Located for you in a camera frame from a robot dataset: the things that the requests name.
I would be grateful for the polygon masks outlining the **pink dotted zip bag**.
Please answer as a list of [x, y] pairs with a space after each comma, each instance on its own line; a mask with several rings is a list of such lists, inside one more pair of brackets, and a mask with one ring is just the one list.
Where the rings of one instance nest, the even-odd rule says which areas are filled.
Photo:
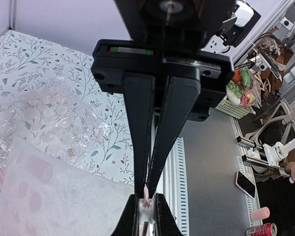
[[17, 139], [0, 195], [0, 235], [109, 236], [133, 192]]

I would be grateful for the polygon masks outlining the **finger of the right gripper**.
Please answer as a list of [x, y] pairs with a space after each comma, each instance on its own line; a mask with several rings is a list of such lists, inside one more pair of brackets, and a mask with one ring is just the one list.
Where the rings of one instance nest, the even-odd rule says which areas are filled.
[[200, 92], [199, 79], [171, 77], [167, 80], [147, 177], [149, 193], [155, 193], [168, 154]]
[[155, 77], [125, 73], [122, 91], [133, 146], [135, 193], [143, 194], [151, 148]]

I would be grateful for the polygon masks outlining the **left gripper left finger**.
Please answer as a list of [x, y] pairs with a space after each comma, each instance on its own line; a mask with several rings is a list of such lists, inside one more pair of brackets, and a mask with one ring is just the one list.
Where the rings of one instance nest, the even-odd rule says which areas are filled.
[[139, 235], [139, 197], [131, 194], [111, 236]]

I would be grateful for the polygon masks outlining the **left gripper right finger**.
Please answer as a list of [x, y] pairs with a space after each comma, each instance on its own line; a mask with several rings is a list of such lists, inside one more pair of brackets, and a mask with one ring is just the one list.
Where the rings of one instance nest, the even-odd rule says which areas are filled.
[[155, 195], [155, 235], [183, 236], [163, 194]]

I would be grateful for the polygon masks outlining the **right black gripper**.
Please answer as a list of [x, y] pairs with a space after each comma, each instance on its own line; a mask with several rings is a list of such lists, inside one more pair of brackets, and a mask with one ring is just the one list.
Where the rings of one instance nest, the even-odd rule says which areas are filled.
[[155, 107], [160, 107], [169, 77], [191, 78], [199, 71], [201, 93], [189, 115], [204, 121], [226, 94], [234, 74], [231, 59], [204, 51], [225, 23], [233, 21], [232, 0], [117, 0], [130, 40], [101, 39], [91, 72], [103, 92], [122, 93], [124, 73], [156, 78]]

